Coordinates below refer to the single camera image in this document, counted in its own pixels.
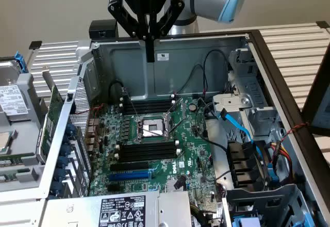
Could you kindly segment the black RAM slot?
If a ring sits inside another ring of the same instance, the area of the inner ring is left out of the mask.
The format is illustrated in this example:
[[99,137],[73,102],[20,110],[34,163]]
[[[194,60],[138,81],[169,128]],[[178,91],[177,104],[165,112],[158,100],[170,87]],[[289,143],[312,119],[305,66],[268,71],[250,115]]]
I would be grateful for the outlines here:
[[123,95],[120,96],[119,101],[153,101],[153,100],[173,100],[172,95],[138,95],[138,96],[129,96]]
[[[124,107],[132,107],[131,104],[124,103]],[[142,108],[142,107],[164,107],[164,108],[170,108],[172,105],[165,105],[165,104],[134,104],[136,108]]]
[[157,149],[157,150],[120,150],[120,153],[130,154],[130,153],[153,153],[153,154],[163,154],[163,153],[176,153],[176,149]]
[[165,159],[166,157],[175,158],[176,157],[176,150],[121,150],[119,152],[121,158],[124,157],[146,157],[151,158],[155,157],[156,159]]
[[151,161],[151,160],[164,160],[164,159],[175,159],[177,154],[163,153],[163,154],[120,154],[115,153],[116,158],[121,163],[133,163],[138,161]]
[[123,112],[126,115],[133,115],[137,112],[137,114],[154,114],[160,112],[167,112],[171,104],[161,104],[161,105],[135,105],[133,108],[131,105],[124,105]]
[[172,105],[172,100],[168,99],[149,99],[149,100],[130,100],[129,98],[120,97],[119,102],[127,103],[133,102],[134,104],[165,104]]
[[151,142],[151,143],[138,143],[138,144],[122,144],[119,145],[120,150],[161,150],[161,149],[176,149],[175,142]]

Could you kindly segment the black box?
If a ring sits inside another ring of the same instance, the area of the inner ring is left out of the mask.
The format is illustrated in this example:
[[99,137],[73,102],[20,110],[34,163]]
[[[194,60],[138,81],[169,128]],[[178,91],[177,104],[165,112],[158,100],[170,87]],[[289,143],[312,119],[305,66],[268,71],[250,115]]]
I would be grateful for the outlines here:
[[92,40],[118,38],[118,25],[114,19],[93,20],[89,26],[89,37]]

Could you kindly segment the thin metal locking lever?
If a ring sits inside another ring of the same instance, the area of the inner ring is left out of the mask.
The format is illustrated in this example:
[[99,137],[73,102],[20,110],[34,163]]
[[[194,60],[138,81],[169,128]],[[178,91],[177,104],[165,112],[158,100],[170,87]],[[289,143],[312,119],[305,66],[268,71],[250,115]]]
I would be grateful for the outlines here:
[[133,110],[134,110],[136,116],[138,117],[138,116],[139,116],[139,115],[138,115],[138,112],[137,112],[137,110],[136,110],[136,108],[135,108],[135,106],[134,106],[134,104],[133,104],[133,102],[132,102],[132,99],[131,99],[131,97],[130,97],[130,94],[129,94],[129,92],[128,92],[128,89],[127,89],[126,87],[124,87],[123,89],[124,89],[124,93],[127,95],[127,98],[128,98],[128,100],[129,100],[129,102],[130,102],[130,104],[131,104],[131,106],[132,106],[132,108],[133,108]]
[[141,137],[164,137],[162,129],[156,129],[157,125],[137,125]]
[[185,121],[185,119],[181,119],[177,124],[175,124],[169,131],[168,134],[174,132],[181,124],[182,122]]

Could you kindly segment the blue disk carrier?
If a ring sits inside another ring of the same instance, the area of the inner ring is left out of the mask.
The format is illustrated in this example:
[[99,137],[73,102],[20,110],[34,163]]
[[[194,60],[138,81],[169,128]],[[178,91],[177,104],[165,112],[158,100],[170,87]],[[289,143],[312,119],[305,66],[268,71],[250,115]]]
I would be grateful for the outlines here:
[[26,65],[25,59],[19,51],[14,55],[15,60],[19,63],[22,73],[28,73],[28,67]]

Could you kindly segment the green Dell motherboard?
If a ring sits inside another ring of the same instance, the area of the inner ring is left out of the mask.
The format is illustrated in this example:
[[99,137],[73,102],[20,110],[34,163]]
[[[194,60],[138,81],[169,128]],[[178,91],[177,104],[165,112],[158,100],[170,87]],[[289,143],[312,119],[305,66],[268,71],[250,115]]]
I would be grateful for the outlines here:
[[[189,110],[189,105],[197,106],[195,112]],[[93,150],[92,181],[90,183],[90,196],[105,196],[107,194],[159,191],[166,193],[167,180],[178,180],[185,175],[186,190],[192,204],[212,210],[216,204],[216,189],[213,182],[214,169],[211,155],[211,147],[205,141],[207,136],[206,126],[203,120],[203,110],[198,107],[198,101],[186,98],[179,104],[172,103],[167,112],[143,113],[145,115],[168,114],[172,118],[173,126],[181,119],[182,124],[171,134],[175,142],[177,158],[164,160],[151,160],[149,163],[150,178],[143,180],[110,181],[110,165],[121,163],[114,158],[119,153],[119,145],[138,144],[133,142],[134,118],[136,114],[126,115],[123,112],[123,105],[112,105],[101,110],[95,118],[100,119],[98,129],[98,148]],[[120,184],[120,192],[108,192],[108,184]]]

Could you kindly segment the long black expansion slot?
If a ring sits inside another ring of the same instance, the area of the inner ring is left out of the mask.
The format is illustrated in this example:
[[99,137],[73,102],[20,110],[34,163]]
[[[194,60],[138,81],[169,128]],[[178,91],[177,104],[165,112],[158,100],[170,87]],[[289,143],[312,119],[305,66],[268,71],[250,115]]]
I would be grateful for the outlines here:
[[111,172],[133,171],[133,170],[148,170],[149,163],[147,161],[133,163],[116,163],[110,165]]

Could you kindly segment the silver CPU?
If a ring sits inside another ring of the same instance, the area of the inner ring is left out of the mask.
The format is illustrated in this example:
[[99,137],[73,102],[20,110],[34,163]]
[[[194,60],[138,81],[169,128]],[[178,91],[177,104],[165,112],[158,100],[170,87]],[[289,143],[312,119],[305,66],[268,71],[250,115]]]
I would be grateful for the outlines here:
[[0,133],[0,155],[5,155],[9,151],[13,132]]

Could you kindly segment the black fan shroud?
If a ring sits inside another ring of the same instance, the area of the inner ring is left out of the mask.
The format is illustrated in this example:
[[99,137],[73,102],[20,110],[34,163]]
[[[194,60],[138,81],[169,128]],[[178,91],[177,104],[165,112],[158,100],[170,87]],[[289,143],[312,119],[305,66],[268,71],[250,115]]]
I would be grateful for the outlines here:
[[270,155],[262,140],[227,143],[227,159],[235,188],[249,192],[265,191],[270,182],[267,165]]

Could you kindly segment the dark framed panel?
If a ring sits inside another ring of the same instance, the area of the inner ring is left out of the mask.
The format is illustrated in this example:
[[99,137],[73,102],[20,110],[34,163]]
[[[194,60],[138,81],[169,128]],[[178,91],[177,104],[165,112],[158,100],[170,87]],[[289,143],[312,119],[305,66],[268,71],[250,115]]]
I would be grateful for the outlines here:
[[313,134],[330,137],[330,43],[305,101],[302,116]]

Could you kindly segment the black board connector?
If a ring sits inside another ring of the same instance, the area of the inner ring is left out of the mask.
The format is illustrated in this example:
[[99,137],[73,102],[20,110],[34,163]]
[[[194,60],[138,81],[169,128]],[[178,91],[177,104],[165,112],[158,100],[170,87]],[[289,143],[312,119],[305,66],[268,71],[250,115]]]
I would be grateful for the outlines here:
[[178,180],[175,182],[174,184],[174,188],[176,190],[179,190],[179,189],[183,189],[183,190],[186,190],[186,176],[185,175],[181,175]]

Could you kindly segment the blue plastic latch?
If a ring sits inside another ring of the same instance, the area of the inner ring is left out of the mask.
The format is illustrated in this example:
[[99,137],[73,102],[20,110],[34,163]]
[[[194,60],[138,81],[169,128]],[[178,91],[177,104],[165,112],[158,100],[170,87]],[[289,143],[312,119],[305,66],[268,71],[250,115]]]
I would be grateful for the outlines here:
[[267,164],[267,171],[270,178],[271,185],[279,183],[279,177],[276,175],[272,163]]

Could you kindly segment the grey perforated disk bay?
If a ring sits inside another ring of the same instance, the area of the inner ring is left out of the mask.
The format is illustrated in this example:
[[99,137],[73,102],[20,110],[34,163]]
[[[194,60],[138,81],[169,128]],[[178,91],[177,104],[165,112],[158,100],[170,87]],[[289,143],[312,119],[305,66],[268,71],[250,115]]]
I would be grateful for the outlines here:
[[260,227],[303,227],[303,209],[308,205],[295,184],[276,190],[249,192],[244,189],[227,191],[228,209],[224,219],[257,217]]

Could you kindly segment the blue plastic block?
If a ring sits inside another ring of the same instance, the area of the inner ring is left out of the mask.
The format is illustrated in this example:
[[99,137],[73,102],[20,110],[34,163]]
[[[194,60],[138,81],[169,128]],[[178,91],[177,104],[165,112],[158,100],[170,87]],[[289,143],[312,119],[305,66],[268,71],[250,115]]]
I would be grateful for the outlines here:
[[257,217],[235,218],[232,227],[260,227],[260,221]]

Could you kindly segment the blue plastic strip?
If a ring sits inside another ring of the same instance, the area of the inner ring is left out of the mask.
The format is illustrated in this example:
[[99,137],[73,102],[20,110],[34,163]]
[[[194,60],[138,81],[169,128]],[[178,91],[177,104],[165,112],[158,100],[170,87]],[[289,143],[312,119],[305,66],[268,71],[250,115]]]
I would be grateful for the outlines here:
[[308,208],[303,209],[304,213],[304,221],[303,221],[303,227],[315,227],[314,219],[312,217],[312,214]]

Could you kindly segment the silver disk bay bracket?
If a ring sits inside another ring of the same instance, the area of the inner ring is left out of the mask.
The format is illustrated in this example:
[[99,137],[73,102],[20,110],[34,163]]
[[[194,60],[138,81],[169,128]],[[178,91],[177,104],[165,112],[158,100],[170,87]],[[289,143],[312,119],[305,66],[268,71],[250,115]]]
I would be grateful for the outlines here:
[[252,101],[246,94],[234,95],[232,93],[216,94],[212,97],[214,114],[220,118],[220,113],[225,108],[227,112],[237,112],[241,109],[251,108]]

